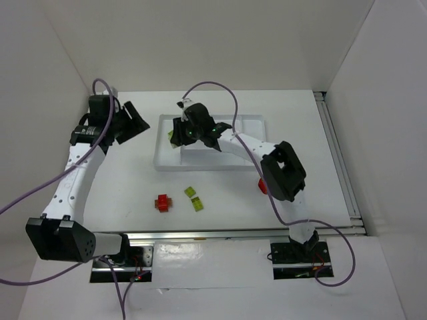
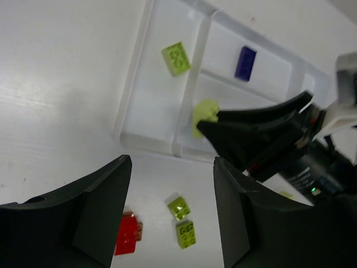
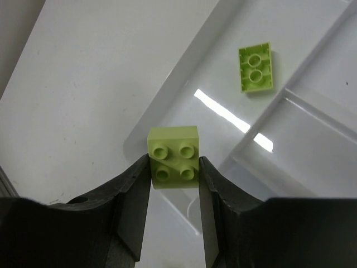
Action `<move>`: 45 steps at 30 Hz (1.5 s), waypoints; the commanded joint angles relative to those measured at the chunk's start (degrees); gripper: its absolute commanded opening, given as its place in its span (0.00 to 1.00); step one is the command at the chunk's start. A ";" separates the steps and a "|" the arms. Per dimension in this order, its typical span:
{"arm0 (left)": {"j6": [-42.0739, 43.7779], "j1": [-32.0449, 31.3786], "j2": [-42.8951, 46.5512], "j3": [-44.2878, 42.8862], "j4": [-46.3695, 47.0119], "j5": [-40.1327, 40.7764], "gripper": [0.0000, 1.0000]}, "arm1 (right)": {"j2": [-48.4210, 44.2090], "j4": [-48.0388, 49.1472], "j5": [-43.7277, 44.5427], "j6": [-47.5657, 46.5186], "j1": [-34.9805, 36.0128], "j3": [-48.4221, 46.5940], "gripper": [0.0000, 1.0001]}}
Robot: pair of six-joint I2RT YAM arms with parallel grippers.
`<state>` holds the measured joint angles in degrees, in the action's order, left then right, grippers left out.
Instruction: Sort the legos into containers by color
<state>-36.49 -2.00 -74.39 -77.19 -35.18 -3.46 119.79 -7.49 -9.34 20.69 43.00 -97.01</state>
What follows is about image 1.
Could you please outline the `pale yellow lego brick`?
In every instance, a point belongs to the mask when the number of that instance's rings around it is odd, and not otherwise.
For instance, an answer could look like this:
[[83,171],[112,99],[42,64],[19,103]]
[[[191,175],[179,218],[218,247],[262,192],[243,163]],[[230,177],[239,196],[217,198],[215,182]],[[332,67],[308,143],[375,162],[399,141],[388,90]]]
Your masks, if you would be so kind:
[[170,143],[171,147],[172,147],[173,149],[177,148],[177,145],[176,145],[176,144],[174,144],[174,143],[173,143],[173,141],[172,141],[172,137],[173,137],[173,130],[171,130],[171,131],[167,134],[167,136],[168,136],[169,143]]

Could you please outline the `yellow-green square lego brick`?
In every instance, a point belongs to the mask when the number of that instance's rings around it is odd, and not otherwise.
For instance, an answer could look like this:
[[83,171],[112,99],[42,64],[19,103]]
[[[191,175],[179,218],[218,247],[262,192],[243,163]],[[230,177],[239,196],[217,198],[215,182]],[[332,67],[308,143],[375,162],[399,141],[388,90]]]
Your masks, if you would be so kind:
[[184,190],[184,193],[189,197],[192,198],[196,195],[196,191],[194,190],[193,187],[188,187]]

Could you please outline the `yellow-green long lego brick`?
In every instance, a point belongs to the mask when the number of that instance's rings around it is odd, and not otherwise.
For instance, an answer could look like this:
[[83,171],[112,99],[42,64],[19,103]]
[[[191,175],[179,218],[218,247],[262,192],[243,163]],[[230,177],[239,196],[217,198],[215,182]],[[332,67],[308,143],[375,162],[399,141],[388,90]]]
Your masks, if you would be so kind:
[[191,204],[192,204],[195,212],[198,212],[198,211],[201,211],[204,209],[203,203],[201,202],[201,199],[199,197],[191,198]]

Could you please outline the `orange lego plate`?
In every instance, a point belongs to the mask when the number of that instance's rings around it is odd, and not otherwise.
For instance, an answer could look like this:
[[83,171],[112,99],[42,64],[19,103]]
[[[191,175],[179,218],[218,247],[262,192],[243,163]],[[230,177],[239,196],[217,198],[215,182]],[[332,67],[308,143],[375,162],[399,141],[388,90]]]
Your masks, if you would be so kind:
[[166,194],[158,195],[154,205],[159,212],[168,212],[169,208],[173,206],[173,200]]

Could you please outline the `red and yellow lego block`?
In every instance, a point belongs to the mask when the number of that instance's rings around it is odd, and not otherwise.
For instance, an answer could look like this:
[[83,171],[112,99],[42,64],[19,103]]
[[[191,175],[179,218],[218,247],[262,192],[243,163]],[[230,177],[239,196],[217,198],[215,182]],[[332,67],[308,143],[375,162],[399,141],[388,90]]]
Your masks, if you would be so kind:
[[260,191],[264,194],[267,195],[268,194],[268,188],[266,187],[266,184],[264,183],[263,179],[259,179],[258,181],[258,187],[260,189]]

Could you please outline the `red lego brick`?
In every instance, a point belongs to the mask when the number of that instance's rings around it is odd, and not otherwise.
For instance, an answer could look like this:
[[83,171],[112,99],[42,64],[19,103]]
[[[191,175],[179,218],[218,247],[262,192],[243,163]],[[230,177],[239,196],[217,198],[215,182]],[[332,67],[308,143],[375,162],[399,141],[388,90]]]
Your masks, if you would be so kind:
[[166,194],[158,195],[157,196],[157,209],[159,212],[168,212],[169,210],[169,198]]

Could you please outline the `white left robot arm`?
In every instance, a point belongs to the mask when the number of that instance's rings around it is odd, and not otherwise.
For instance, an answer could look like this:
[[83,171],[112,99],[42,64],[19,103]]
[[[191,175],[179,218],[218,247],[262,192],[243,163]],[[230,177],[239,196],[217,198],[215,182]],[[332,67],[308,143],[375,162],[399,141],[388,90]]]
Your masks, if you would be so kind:
[[84,227],[85,204],[109,147],[149,128],[132,102],[120,105],[107,95],[90,96],[88,113],[71,133],[65,176],[41,216],[25,226],[41,259],[86,263],[96,256],[124,255],[126,235],[93,233]]

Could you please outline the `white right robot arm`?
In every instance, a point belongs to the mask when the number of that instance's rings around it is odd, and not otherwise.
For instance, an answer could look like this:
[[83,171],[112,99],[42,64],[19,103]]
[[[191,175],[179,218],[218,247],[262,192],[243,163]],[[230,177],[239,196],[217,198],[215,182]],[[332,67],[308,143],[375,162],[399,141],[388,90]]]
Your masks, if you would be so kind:
[[305,208],[306,170],[294,148],[285,141],[268,143],[237,132],[227,123],[216,123],[201,103],[184,99],[177,105],[181,115],[173,119],[170,143],[181,147],[200,141],[207,148],[251,162],[276,218],[289,229],[290,242],[301,253],[312,251],[319,236]]

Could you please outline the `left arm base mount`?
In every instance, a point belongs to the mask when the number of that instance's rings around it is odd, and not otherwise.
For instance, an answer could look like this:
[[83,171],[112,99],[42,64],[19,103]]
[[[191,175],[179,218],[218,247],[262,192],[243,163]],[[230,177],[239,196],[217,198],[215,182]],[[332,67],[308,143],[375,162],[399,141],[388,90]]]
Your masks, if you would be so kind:
[[113,283],[112,266],[118,283],[129,283],[135,278],[137,283],[149,283],[152,280],[154,246],[143,244],[130,247],[124,258],[107,256],[104,261],[94,261],[91,268],[90,283]]

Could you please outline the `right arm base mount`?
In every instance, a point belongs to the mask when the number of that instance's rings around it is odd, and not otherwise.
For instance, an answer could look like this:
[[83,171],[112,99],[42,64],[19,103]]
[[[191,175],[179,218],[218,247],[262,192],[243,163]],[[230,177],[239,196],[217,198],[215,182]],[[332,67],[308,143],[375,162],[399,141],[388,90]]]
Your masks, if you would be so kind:
[[325,241],[317,243],[308,254],[298,253],[288,242],[271,243],[267,259],[272,262],[275,280],[314,278],[316,271],[319,271],[319,278],[334,276]]

